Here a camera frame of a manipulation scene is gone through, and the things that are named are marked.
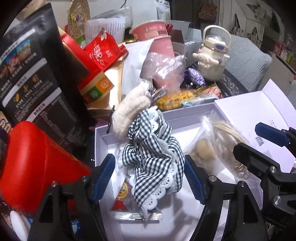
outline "cardboard box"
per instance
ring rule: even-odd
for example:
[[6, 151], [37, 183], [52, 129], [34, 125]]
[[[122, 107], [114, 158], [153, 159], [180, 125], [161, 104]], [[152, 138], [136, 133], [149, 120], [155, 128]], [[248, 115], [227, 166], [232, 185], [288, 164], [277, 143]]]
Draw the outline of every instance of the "cardboard box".
[[[259, 146], [255, 139], [255, 125], [258, 122], [272, 125], [278, 129], [288, 129], [289, 126], [296, 128], [296, 110], [273, 81], [270, 80], [262, 91], [216, 100], [215, 103], [164, 112], [165, 119], [173, 128], [172, 136], [180, 142], [182, 150], [197, 135], [201, 126], [200, 116], [208, 114], [211, 110], [215, 110], [221, 119], [234, 125], [255, 149], [277, 161], [283, 172], [291, 171], [295, 158], [286, 148], [280, 148], [267, 140], [264, 140], [264, 144]], [[112, 153], [116, 160], [119, 156], [120, 142], [112, 132], [106, 134], [106, 129], [107, 126], [103, 126], [95, 131], [96, 166], [102, 163], [108, 153]], [[225, 168], [217, 177], [224, 182], [232, 183], [233, 179], [229, 174], [230, 172]], [[100, 200], [102, 219], [109, 240], [150, 240], [160, 237], [174, 237], [175, 241], [190, 240], [204, 206], [195, 200], [185, 176], [182, 189], [176, 194], [163, 197], [161, 203], [165, 206], [161, 206], [159, 202], [159, 206], [162, 207], [163, 219], [157, 224], [147, 223], [145, 228], [142, 223], [120, 223], [108, 216], [108, 211], [112, 208], [125, 177], [126, 169], [118, 169], [116, 165], [103, 199]], [[260, 196], [260, 187], [258, 186], [258, 188], [254, 187], [252, 190], [253, 194], [254, 190], [257, 191], [254, 194], [255, 198]], [[219, 221], [219, 229], [222, 232], [227, 213], [228, 208], [223, 207]]]
[[187, 58], [186, 67], [188, 67], [197, 61], [192, 54], [197, 53], [201, 48], [202, 34], [199, 29], [189, 28], [189, 22], [178, 22], [183, 22], [183, 24], [174, 25], [172, 23], [174, 25], [170, 32], [172, 45], [175, 52]]

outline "pink paper cup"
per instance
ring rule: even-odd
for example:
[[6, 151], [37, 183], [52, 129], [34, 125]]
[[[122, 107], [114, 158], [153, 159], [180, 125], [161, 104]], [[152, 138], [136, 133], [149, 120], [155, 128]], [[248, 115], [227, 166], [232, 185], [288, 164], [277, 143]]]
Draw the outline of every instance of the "pink paper cup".
[[171, 58], [175, 57], [171, 36], [161, 36], [154, 38], [153, 43], [149, 49], [149, 52], [160, 53]]
[[167, 36], [168, 32], [165, 22], [162, 20], [151, 20], [137, 25], [130, 32], [136, 41], [144, 41], [160, 36]]

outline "beige puff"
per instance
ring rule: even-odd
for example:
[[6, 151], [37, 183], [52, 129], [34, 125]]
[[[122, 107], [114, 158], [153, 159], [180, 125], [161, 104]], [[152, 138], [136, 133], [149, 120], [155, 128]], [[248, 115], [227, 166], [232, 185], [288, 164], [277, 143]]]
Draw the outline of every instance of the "beige puff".
[[207, 139], [199, 140], [195, 145], [195, 153], [206, 161], [212, 160], [215, 158], [216, 153], [214, 148], [208, 144]]

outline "barcode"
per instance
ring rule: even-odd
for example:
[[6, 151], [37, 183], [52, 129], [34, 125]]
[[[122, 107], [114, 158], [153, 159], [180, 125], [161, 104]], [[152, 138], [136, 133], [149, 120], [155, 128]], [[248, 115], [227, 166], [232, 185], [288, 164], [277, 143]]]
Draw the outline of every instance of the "barcode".
[[260, 136], [257, 136], [255, 139], [259, 146], [262, 146], [264, 144], [264, 141]]

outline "black pouch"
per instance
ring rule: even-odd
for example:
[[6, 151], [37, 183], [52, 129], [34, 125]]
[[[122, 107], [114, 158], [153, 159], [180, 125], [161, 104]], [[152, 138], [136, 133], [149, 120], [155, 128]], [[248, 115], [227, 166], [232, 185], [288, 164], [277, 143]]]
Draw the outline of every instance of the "black pouch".
[[0, 106], [7, 119], [35, 123], [70, 153], [95, 124], [71, 73], [51, 4], [0, 42]]

